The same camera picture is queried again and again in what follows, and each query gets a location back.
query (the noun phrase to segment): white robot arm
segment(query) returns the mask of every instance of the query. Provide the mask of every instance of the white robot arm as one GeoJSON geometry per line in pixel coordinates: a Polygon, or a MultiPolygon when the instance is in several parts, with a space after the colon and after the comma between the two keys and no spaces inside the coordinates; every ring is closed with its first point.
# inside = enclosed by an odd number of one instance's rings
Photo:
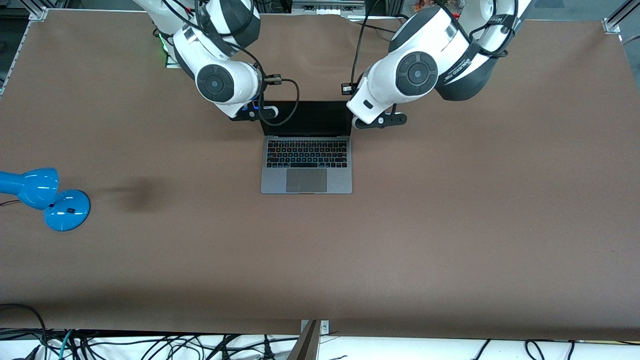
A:
{"type": "Polygon", "coordinates": [[[236,117],[260,94],[262,69],[230,60],[258,39],[260,15],[252,0],[195,0],[190,7],[181,0],[134,1],[151,16],[169,55],[200,94],[227,116],[236,117]]]}
{"type": "Polygon", "coordinates": [[[371,124],[394,104],[432,89],[450,101],[475,96],[522,24],[531,0],[469,0],[459,20],[438,6],[422,9],[396,31],[388,54],[371,65],[347,107],[371,124]]]}

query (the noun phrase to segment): silver laptop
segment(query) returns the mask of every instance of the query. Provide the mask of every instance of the silver laptop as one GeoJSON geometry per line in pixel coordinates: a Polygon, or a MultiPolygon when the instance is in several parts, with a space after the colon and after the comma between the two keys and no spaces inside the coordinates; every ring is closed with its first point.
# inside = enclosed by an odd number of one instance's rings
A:
{"type": "MultiPolygon", "coordinates": [[[[276,106],[281,122],[290,101],[266,101],[276,106]]],[[[301,101],[282,126],[263,122],[262,184],[265,194],[351,193],[351,118],[344,101],[301,101]]]]}

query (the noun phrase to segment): metal bracket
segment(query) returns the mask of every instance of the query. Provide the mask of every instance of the metal bracket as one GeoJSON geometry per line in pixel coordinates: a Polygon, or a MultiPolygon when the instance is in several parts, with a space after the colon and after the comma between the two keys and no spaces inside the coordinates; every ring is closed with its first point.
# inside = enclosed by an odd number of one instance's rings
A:
{"type": "Polygon", "coordinates": [[[302,333],[293,345],[287,360],[317,360],[320,333],[329,333],[328,320],[302,320],[302,333]]]}
{"type": "Polygon", "coordinates": [[[378,116],[378,118],[372,122],[371,124],[367,124],[366,122],[356,119],[355,127],[358,129],[384,129],[388,126],[398,126],[406,124],[406,115],[404,113],[395,113],[395,114],[386,114],[382,113],[378,116]]]}
{"type": "MultiPolygon", "coordinates": [[[[300,322],[300,332],[305,330],[305,327],[309,323],[309,320],[302,320],[300,322]]],[[[329,335],[329,320],[320,320],[320,335],[329,335]]]]}
{"type": "MultiPolygon", "coordinates": [[[[277,115],[273,106],[263,107],[261,113],[262,113],[262,117],[264,117],[264,120],[275,119],[277,115]]],[[[260,115],[258,115],[258,107],[252,106],[251,104],[248,106],[245,106],[240,111],[238,111],[238,114],[236,115],[236,117],[229,118],[229,120],[231,121],[251,121],[251,122],[259,119],[260,119],[260,115]]]]}
{"type": "Polygon", "coordinates": [[[604,32],[607,34],[620,34],[620,26],[619,25],[615,25],[614,27],[610,28],[609,27],[609,19],[605,18],[602,21],[602,27],[604,28],[604,32]]]}
{"type": "Polygon", "coordinates": [[[602,22],[607,34],[620,34],[620,23],[626,19],[638,6],[640,0],[625,0],[620,7],[602,22]]]}

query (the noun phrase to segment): brown tabletop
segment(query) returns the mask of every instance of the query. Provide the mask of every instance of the brown tabletop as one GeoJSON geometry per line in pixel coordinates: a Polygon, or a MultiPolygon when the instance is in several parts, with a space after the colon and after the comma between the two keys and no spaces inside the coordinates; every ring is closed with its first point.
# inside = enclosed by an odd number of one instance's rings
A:
{"type": "MultiPolygon", "coordinates": [[[[315,196],[260,194],[259,124],[165,69],[152,30],[126,12],[32,25],[0,102],[0,168],[56,167],[92,212],[55,233],[0,208],[1,302],[58,328],[640,333],[640,95],[599,22],[527,21],[478,96],[434,92],[399,106],[405,126],[354,130],[353,194],[315,196]]],[[[250,50],[303,99],[342,99],[359,30],[264,16],[250,50]]],[[[365,34],[357,74],[387,46],[365,34]]]]}

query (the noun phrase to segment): floor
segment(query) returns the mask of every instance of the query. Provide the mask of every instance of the floor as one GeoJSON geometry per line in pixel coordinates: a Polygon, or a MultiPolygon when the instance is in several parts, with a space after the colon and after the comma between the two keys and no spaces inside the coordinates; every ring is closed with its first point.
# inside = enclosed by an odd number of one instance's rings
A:
{"type": "MultiPolygon", "coordinates": [[[[528,19],[540,20],[602,20],[609,16],[624,0],[533,0],[528,19]]],[[[413,0],[406,0],[405,9],[410,12],[413,0]]],[[[70,0],[71,8],[140,10],[132,0],[70,0]]],[[[15,49],[22,38],[26,23],[17,20],[0,21],[0,79],[6,73],[13,60],[15,49]]],[[[620,26],[622,39],[640,34],[640,10],[636,10],[620,26]]],[[[625,45],[627,58],[640,89],[640,40],[625,45]]]]}

